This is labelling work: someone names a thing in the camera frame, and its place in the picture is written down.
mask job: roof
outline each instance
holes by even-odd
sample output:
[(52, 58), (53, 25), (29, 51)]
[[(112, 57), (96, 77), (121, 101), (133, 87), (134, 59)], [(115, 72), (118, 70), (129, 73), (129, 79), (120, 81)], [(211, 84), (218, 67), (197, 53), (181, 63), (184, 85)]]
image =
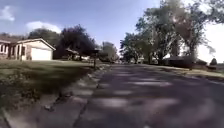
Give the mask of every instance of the roof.
[(73, 54), (78, 54), (77, 51), (75, 51), (75, 50), (71, 50), (70, 48), (67, 48), (66, 50), (69, 51), (69, 52), (71, 52), (71, 53), (73, 53)]
[(28, 40), (22, 40), (22, 41), (18, 41), (19, 44), (23, 44), (23, 43), (30, 43), (30, 42), (34, 42), (34, 41), (41, 41), (44, 44), (46, 44), (48, 47), (50, 47), (53, 50), (56, 50), (53, 46), (51, 46), (49, 43), (47, 43), (47, 41), (45, 41), (42, 38), (38, 38), (38, 39), (28, 39)]
[(0, 35), (0, 42), (2, 43), (16, 43), (20, 40), (21, 38), (18, 38), (18, 37), (8, 37), (8, 36)]
[[(187, 56), (171, 56), (169, 58), (165, 58), (164, 60), (184, 60), (184, 59), (187, 59)], [(198, 59), (198, 58), (196, 59), (196, 61), (207, 63), (206, 61)]]

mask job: street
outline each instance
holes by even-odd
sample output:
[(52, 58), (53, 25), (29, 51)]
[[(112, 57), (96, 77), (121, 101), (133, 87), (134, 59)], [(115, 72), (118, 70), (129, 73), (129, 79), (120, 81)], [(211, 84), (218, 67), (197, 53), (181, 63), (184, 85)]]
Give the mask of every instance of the street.
[(144, 65), (114, 65), (75, 128), (223, 128), (224, 86)]

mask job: sidewalk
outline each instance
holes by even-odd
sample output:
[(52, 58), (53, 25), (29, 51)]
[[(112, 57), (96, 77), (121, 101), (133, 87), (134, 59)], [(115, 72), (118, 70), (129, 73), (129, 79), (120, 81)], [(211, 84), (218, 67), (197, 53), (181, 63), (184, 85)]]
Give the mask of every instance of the sidewalk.
[(10, 127), (72, 128), (103, 74), (104, 71), (99, 70), (87, 75), (63, 90), (61, 97), (45, 95), (32, 108), (5, 111), (4, 114)]

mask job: white house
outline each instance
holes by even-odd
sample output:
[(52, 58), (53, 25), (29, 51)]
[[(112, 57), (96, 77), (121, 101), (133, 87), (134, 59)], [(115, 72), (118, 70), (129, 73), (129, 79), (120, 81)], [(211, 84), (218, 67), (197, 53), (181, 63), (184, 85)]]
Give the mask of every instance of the white house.
[(52, 60), (53, 51), (43, 39), (13, 40), (0, 37), (0, 59), (13, 60)]

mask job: cloud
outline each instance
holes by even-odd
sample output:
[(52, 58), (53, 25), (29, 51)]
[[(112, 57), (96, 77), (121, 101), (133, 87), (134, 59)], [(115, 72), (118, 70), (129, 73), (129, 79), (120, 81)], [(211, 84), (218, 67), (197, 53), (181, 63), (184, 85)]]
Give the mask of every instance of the cloud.
[(15, 21), (12, 6), (5, 6), (3, 9), (0, 9), (0, 20)]
[(45, 29), (49, 29), (51, 31), (60, 33), (61, 29), (60, 27), (58, 27), (55, 24), (51, 24), (48, 22), (42, 22), (42, 21), (32, 21), (26, 24), (26, 27), (28, 28), (29, 31), (32, 31), (34, 29), (38, 29), (38, 28), (45, 28)]

